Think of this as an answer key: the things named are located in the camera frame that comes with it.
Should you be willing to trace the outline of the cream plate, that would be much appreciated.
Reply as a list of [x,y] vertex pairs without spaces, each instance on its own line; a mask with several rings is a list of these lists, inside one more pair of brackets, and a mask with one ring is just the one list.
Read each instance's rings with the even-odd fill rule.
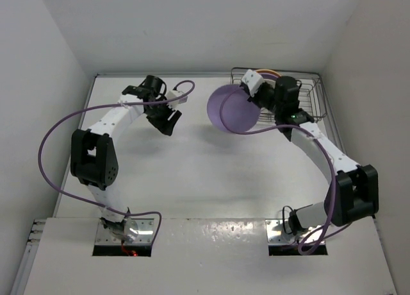
[[273,88],[275,87],[276,80],[277,80],[276,76],[268,76],[267,74],[265,74],[265,75],[263,75],[263,79],[264,79],[265,82],[267,82]]

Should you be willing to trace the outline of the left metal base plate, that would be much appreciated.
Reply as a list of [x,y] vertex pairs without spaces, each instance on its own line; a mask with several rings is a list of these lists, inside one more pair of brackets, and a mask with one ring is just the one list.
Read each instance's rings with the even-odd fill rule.
[[121,223],[101,220],[95,235],[98,246],[151,245],[154,237],[154,219],[124,219]]

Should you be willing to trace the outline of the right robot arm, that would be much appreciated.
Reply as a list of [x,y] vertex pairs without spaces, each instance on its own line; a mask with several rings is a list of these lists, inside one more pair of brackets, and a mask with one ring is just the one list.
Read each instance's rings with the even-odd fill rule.
[[311,226],[330,222],[345,226],[379,211],[378,172],[344,154],[321,131],[314,118],[300,107],[299,82],[290,76],[249,71],[245,84],[256,106],[274,115],[277,129],[301,149],[329,182],[322,202],[293,209],[288,226],[296,235]]

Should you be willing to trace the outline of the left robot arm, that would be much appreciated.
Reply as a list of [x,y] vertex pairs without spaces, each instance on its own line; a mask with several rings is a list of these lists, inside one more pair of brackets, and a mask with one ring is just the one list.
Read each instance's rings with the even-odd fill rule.
[[119,174],[116,143],[143,115],[160,133],[170,136],[182,115],[177,106],[185,100],[177,88],[168,90],[161,78],[148,75],[138,86],[127,86],[116,106],[95,124],[72,134],[71,175],[92,193],[101,210],[102,225],[114,237],[126,240],[131,236],[131,223],[126,217],[129,209],[115,184]]

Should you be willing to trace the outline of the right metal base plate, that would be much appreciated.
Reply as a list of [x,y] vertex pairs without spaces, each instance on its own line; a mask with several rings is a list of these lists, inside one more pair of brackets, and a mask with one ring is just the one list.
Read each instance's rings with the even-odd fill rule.
[[266,236],[268,244],[270,246],[289,246],[297,245],[304,238],[306,238],[310,233],[313,233],[310,237],[307,238],[305,244],[313,245],[315,241],[319,239],[321,234],[321,225],[311,226],[308,229],[298,232],[298,234],[292,234],[288,219],[266,219]]

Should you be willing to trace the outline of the metal base plate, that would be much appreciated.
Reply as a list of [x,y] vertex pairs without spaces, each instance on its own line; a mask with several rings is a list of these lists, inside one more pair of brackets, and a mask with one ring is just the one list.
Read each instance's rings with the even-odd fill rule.
[[98,246],[151,245],[154,237],[154,219],[124,219],[121,223],[101,220],[95,235]]
[[292,234],[288,219],[266,219],[266,236],[268,244],[270,246],[289,246],[297,245],[304,238],[306,238],[310,233],[313,233],[310,237],[307,238],[305,244],[313,245],[315,241],[319,239],[321,234],[321,225],[311,226],[308,229],[298,232],[298,234]]

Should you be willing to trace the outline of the orange plate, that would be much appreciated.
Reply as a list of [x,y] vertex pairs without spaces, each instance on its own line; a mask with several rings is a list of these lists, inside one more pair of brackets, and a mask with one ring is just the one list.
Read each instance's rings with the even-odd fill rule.
[[270,69],[256,69],[256,72],[258,72],[259,74],[271,74],[278,77],[281,77],[281,74],[279,74],[276,71],[270,70]]

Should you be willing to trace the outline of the purple plate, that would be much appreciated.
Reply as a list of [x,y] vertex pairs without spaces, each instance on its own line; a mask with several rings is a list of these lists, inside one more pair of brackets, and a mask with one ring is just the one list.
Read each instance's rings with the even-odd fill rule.
[[225,98],[222,115],[230,130],[243,133],[256,125],[261,109],[248,101],[249,95],[240,86],[223,85],[210,95],[207,102],[207,115],[214,127],[229,132],[220,118],[220,107]]

